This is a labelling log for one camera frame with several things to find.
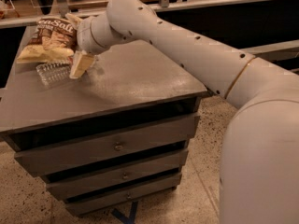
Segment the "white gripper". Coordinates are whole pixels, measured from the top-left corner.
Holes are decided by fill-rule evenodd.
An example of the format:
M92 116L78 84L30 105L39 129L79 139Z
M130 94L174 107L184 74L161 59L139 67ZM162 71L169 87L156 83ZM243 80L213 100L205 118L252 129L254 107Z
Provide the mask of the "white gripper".
M94 55L100 54L107 48L95 41L92 34L93 17L82 19L72 13L66 13L65 17L77 29L78 46L82 49L76 51L71 66L69 77L72 79L80 78L93 65Z

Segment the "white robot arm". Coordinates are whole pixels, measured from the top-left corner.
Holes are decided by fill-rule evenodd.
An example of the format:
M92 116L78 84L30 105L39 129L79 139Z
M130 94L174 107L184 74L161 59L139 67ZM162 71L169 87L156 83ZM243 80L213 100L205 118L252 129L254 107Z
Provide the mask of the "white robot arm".
M299 76L157 17L140 0L66 16L85 54L150 43L237 107L223 138L220 224L299 224Z

